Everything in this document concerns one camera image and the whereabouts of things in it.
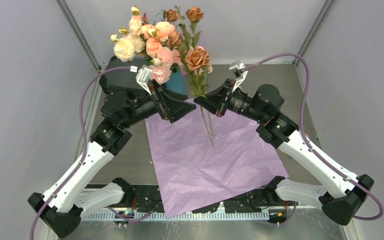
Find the pale pink rose stem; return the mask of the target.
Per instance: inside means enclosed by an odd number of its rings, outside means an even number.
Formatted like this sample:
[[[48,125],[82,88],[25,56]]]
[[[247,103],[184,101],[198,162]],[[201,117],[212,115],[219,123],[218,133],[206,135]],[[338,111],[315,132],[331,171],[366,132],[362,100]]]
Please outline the pale pink rose stem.
[[[161,47],[154,52],[152,58],[151,80],[155,80],[160,85],[169,81],[172,74],[178,73],[183,66],[180,52],[177,49]]]

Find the orange peach rose stem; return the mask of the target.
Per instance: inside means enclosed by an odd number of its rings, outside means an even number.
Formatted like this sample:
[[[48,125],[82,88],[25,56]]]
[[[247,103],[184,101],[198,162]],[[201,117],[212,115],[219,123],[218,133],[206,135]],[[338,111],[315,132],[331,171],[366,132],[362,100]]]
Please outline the orange peach rose stem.
[[[168,21],[159,21],[155,25],[143,25],[141,30],[146,39],[146,54],[153,58],[156,51],[163,47],[163,43],[168,41],[169,35],[173,33],[175,29],[175,25]]]

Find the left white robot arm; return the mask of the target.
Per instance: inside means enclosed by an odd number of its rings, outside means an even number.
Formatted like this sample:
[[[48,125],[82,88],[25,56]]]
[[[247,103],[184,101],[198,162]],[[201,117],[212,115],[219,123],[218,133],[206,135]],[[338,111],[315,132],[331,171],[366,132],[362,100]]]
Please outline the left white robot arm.
[[[152,116],[174,123],[195,110],[195,104],[187,99],[155,81],[150,81],[140,95],[122,91],[107,94],[101,108],[103,121],[87,140],[79,158],[52,187],[28,198],[38,217],[59,238],[66,238],[90,214],[115,204],[128,207],[135,189],[123,178],[115,178],[86,195],[82,191],[131,139],[131,126]]]

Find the cream white rose stem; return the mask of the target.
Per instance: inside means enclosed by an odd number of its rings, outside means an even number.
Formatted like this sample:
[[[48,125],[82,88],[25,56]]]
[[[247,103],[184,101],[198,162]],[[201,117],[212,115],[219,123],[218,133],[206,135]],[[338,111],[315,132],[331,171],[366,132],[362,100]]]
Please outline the cream white rose stem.
[[[109,39],[114,43],[115,56],[122,62],[132,61],[137,54],[145,49],[146,45],[143,39],[135,34],[127,34],[121,38],[117,34],[112,34]]]

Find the brown rose flower stem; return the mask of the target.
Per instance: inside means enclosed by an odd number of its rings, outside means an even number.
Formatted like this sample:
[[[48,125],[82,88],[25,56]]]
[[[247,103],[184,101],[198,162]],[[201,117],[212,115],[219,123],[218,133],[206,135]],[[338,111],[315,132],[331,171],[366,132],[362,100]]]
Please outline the brown rose flower stem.
[[[169,23],[174,23],[180,18],[178,12],[173,9],[162,10],[162,16],[163,16],[163,19]]]

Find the small peach rose stem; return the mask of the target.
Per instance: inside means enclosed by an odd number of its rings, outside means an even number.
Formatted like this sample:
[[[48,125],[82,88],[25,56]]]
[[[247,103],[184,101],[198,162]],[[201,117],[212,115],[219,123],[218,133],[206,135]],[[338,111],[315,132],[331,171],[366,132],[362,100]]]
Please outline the small peach rose stem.
[[[142,16],[133,15],[128,24],[128,31],[132,35],[141,35],[142,34]]]

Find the purple and pink wrapping paper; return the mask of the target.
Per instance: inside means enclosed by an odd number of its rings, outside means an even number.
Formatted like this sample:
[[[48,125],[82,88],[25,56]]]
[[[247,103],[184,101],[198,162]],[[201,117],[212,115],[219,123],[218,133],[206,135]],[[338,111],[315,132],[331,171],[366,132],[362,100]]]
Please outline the purple and pink wrapping paper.
[[[258,123],[234,112],[195,109],[170,123],[145,120],[165,215],[169,218],[244,194],[288,173]]]

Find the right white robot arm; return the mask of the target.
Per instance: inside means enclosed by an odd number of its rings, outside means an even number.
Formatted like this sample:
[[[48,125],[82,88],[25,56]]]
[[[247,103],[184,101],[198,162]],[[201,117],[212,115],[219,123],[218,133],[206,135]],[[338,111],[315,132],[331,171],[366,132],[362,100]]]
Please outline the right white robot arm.
[[[312,145],[299,126],[281,112],[284,98],[275,86],[263,84],[250,97],[227,79],[194,102],[217,117],[230,111],[256,121],[256,132],[265,143],[293,158],[319,181],[319,185],[311,185],[276,176],[265,187],[268,203],[292,201],[312,206],[342,226],[356,217],[374,180],[349,171]]]

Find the brown rose bunch stem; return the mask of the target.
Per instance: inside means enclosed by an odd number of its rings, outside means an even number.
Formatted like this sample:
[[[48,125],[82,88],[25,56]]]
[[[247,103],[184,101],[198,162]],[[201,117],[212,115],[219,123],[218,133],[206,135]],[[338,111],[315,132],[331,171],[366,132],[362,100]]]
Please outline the brown rose bunch stem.
[[[179,14],[175,26],[180,30],[181,40],[174,42],[174,48],[180,53],[182,68],[189,77],[189,85],[194,97],[203,96],[208,92],[208,77],[212,71],[210,54],[199,46],[201,31],[197,25],[204,18],[200,7],[191,7],[182,12],[181,7],[175,5],[174,9]]]

